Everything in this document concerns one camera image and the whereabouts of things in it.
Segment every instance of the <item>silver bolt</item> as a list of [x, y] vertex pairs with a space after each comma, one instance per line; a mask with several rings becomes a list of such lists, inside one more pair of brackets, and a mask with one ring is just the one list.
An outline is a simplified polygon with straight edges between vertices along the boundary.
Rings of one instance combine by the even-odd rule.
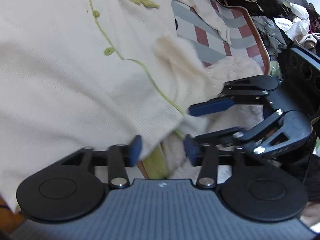
[[123, 186], [127, 183], [127, 180], [125, 178], [114, 178], [111, 183], [115, 186]]
[[283, 114], [282, 109], [278, 109], [278, 110], [277, 110], [277, 113], [278, 113], [279, 115]]
[[264, 153], [265, 150], [266, 150], [265, 147], [259, 146], [259, 147], [255, 148], [255, 149], [253, 150], [253, 152], [254, 152], [255, 154], [261, 154], [261, 153]]
[[233, 134], [233, 138], [235, 138], [235, 139], [238, 139], [238, 138], [240, 138], [240, 137], [242, 137], [244, 134], [243, 134], [243, 132], [236, 132], [236, 133], [234, 133]]
[[204, 177], [199, 179], [199, 183], [203, 186], [212, 186], [215, 183], [215, 181], [212, 178]]

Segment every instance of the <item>white sweater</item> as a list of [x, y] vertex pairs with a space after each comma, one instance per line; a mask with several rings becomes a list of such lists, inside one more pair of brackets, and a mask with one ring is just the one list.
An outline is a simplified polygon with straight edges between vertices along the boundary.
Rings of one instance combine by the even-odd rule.
[[[160, 8], [0, 0], [0, 195], [11, 208], [23, 179], [83, 146], [102, 150], [140, 134], [145, 157], [191, 104], [211, 97], [195, 51], [176, 37], [172, 0], [152, 1]], [[230, 41], [205, 0], [179, 1]]]

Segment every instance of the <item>sweater sleeve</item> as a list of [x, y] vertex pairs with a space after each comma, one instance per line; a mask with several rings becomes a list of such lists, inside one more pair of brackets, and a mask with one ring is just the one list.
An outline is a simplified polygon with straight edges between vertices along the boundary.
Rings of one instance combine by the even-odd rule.
[[197, 14], [209, 26], [219, 32], [220, 37], [231, 45], [230, 29], [226, 26], [224, 21], [217, 15], [216, 11], [208, 3], [207, 0], [178, 0], [190, 7], [193, 7]]

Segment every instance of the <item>checkered tablecloth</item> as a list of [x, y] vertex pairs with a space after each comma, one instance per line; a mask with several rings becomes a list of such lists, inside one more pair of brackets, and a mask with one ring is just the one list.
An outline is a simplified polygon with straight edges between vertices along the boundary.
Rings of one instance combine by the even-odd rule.
[[226, 7], [217, 0], [207, 1], [230, 28], [232, 45], [225, 43], [218, 31], [207, 25], [192, 7], [173, 0], [178, 36], [193, 43], [204, 66], [210, 66], [226, 56], [241, 55], [255, 60], [262, 71], [268, 74], [269, 56], [246, 9]]

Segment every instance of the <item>green button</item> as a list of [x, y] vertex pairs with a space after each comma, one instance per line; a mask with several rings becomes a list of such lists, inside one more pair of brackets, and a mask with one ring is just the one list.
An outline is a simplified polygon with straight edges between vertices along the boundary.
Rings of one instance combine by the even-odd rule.
[[98, 18], [100, 16], [100, 13], [98, 11], [93, 11], [92, 14], [96, 18]]
[[104, 55], [109, 56], [109, 55], [111, 55], [112, 53], [114, 53], [114, 51], [115, 51], [115, 48], [114, 48], [114, 47], [106, 48], [106, 49], [104, 50]]

